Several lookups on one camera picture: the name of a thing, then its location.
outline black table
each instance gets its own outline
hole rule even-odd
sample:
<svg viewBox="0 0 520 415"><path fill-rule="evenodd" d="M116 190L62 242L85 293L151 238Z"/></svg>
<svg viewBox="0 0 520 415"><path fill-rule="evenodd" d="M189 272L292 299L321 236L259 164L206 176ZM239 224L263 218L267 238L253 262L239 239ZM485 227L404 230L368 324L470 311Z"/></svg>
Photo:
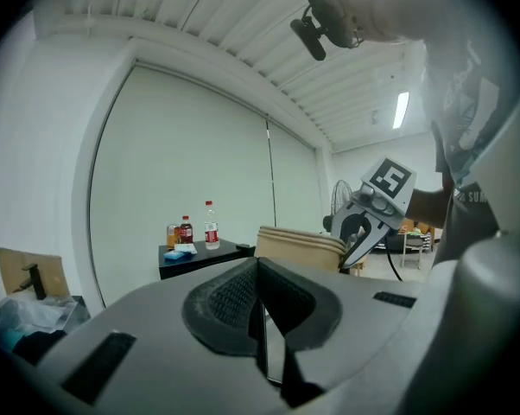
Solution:
<svg viewBox="0 0 520 415"><path fill-rule="evenodd" d="M177 277L184 273L233 259L246 259L252 257L255 250L254 246L238 249L235 243L226 239L219 239L219 248L213 251L206 249L204 241L195 241L194 246L197 249L195 255L188 254L179 259L164 259L164 254L168 251L168 247L158 246L160 279Z"/></svg>

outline fluorescent light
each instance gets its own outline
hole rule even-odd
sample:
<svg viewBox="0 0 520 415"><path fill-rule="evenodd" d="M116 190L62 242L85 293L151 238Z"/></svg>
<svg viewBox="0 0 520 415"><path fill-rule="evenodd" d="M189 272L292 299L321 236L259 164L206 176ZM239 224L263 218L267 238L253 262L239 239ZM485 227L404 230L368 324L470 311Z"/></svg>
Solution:
<svg viewBox="0 0 520 415"><path fill-rule="evenodd" d="M402 121L404 120L406 110L408 109L408 100L409 93L398 94L398 103L396 103L395 122L392 125L392 129L398 129L400 126L402 126Z"/></svg>

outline plastic bag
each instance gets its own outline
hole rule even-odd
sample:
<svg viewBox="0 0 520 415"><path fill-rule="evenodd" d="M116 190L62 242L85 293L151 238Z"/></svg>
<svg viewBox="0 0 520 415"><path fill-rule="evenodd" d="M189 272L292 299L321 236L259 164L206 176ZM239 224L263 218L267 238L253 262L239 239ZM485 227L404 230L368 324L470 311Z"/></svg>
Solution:
<svg viewBox="0 0 520 415"><path fill-rule="evenodd" d="M37 301L19 292L0 302L0 345L11 350L20 338L37 331L70 333L88 319L87 309L71 297Z"/></svg>

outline plastic bottle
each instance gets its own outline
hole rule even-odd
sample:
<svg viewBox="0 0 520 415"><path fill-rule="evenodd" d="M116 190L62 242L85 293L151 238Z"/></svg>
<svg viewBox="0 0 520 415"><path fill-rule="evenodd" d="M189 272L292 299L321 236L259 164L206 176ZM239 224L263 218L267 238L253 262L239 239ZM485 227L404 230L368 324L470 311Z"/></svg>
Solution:
<svg viewBox="0 0 520 415"><path fill-rule="evenodd" d="M183 223L180 226L180 243L193 243L193 227L189 223L188 215L183 215Z"/></svg>
<svg viewBox="0 0 520 415"><path fill-rule="evenodd" d="M219 248L218 221L212 210L212 201L206 202L206 218L205 218L205 242L206 249Z"/></svg>

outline person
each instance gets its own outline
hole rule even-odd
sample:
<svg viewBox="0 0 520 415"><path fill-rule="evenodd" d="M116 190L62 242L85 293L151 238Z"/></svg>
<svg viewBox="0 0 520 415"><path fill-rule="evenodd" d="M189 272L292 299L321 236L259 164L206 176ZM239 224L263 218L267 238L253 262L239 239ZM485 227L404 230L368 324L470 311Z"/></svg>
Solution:
<svg viewBox="0 0 520 415"><path fill-rule="evenodd" d="M436 264L493 236L498 225L470 167L520 96L520 59L490 10L478 0L309 2L333 13L351 44L424 42L422 101L442 189L415 189L406 216L443 229Z"/></svg>

